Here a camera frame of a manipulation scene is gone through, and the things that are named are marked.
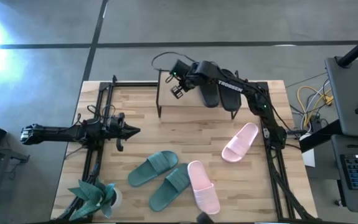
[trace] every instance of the potted plant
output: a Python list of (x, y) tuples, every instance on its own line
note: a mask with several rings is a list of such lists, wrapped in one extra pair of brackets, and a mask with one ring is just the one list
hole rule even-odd
[(91, 215), (101, 210), (106, 218), (110, 218), (112, 209), (119, 207), (122, 201), (121, 192), (115, 188), (115, 184), (104, 185), (96, 178), (95, 185), (79, 181), (79, 187), (68, 189), (85, 203), (81, 208), (74, 211), (70, 221)]

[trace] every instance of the yellow cable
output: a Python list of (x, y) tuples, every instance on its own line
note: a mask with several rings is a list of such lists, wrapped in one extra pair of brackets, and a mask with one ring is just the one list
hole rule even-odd
[(318, 93), (318, 91), (317, 91), (315, 88), (311, 87), (311, 86), (301, 86), (301, 87), (298, 88), (298, 91), (296, 92), (296, 96), (297, 96), (297, 98), (298, 98), (299, 104), (300, 104), (301, 107), (302, 107), (303, 112), (305, 113), (305, 112), (306, 112), (306, 109), (304, 108), (304, 106), (303, 106), (303, 104), (302, 104), (302, 101), (301, 101), (301, 98), (300, 98), (300, 96), (299, 96), (300, 90), (303, 89), (303, 88), (308, 88), (308, 89), (314, 91), (315, 93)]
[[(317, 108), (318, 103), (320, 102), (320, 100), (321, 100), (323, 97), (324, 97), (324, 95), (322, 94), (322, 95), (320, 96), (320, 98), (318, 98), (318, 101), (316, 102), (316, 104), (314, 105), (314, 108), (313, 108), (311, 111), (314, 111), (314, 110)], [(308, 125), (310, 118), (311, 118), (311, 115), (308, 117), (308, 115), (306, 114), (306, 119), (304, 120), (304, 124), (303, 124), (304, 127), (306, 127), (306, 126)]]

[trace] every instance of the plant pot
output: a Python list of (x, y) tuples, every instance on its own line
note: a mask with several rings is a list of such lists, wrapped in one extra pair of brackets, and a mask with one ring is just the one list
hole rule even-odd
[(112, 202), (111, 202), (111, 209), (117, 209), (119, 206), (121, 206), (122, 203), (122, 192), (117, 189), (116, 187), (114, 188), (115, 194), (113, 196)]

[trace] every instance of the pink slipper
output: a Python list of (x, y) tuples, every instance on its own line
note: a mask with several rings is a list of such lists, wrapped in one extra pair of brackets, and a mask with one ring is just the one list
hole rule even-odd
[(199, 209), (209, 215), (217, 214), (220, 211), (219, 199), (202, 163), (192, 161), (187, 170)]
[(253, 123), (246, 124), (224, 147), (222, 151), (223, 159), (227, 162), (240, 161), (250, 149), (258, 132), (257, 125)]

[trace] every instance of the artificial plant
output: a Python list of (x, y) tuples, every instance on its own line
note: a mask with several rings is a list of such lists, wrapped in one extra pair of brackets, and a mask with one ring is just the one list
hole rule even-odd
[(115, 194), (115, 184), (108, 184), (105, 186), (100, 182), (99, 178), (96, 178), (95, 185), (78, 180), (79, 187), (68, 189), (74, 193), (78, 198), (83, 199), (85, 203), (81, 208), (74, 211), (69, 218), (70, 221), (91, 215), (101, 209), (104, 216), (111, 217), (112, 209), (111, 203), (113, 202), (113, 196)]

